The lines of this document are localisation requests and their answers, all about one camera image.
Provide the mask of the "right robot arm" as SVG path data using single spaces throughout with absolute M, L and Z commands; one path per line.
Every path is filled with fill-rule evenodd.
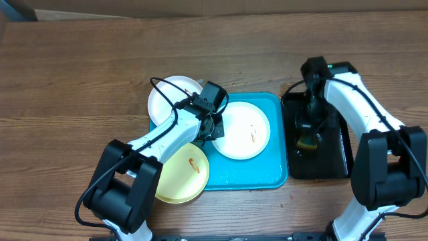
M 323 232 L 295 240 L 384 240 L 375 228 L 427 190 L 427 135 L 388 113 L 349 62 L 308 58 L 306 89 L 289 89 L 282 111 L 296 179 L 348 178 L 353 197 Z

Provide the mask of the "green yellow sponge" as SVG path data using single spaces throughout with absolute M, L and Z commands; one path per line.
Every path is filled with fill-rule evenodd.
M 300 149 L 316 150 L 318 146 L 316 135 L 314 133 L 301 132 L 296 146 Z

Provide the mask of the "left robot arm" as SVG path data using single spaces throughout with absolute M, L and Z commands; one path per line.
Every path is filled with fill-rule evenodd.
M 128 144 L 114 139 L 103 150 L 87 190 L 75 210 L 88 208 L 113 240 L 151 240 L 146 225 L 163 165 L 184 145 L 223 137 L 218 101 L 184 99 L 170 116 Z

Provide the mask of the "white plate with sauce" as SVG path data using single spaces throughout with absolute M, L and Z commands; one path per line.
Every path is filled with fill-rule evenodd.
M 224 137 L 212 141 L 220 154 L 235 160 L 259 155 L 270 140 L 270 122 L 249 102 L 230 102 L 222 113 Z

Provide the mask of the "yellow plate with sauce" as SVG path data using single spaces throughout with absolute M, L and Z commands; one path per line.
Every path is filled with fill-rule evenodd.
M 188 143 L 163 165 L 155 197 L 168 204 L 189 202 L 202 193 L 209 174 L 207 156 Z

